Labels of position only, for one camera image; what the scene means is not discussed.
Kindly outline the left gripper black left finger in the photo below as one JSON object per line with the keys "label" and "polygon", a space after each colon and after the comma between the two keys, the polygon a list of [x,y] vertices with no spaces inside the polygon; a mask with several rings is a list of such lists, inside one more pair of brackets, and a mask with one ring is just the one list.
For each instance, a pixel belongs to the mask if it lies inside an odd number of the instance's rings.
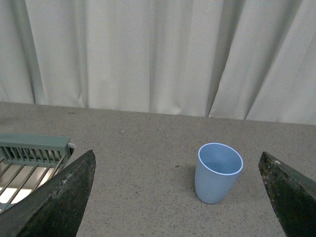
{"label": "left gripper black left finger", "polygon": [[96,168],[92,150],[0,215],[2,237],[74,237]]}

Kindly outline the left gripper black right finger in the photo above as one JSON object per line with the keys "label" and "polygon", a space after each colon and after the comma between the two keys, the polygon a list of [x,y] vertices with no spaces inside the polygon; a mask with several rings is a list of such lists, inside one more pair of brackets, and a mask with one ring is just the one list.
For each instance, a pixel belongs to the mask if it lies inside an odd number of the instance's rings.
{"label": "left gripper black right finger", "polygon": [[287,237],[316,235],[316,182],[267,152],[259,171],[273,210]]}

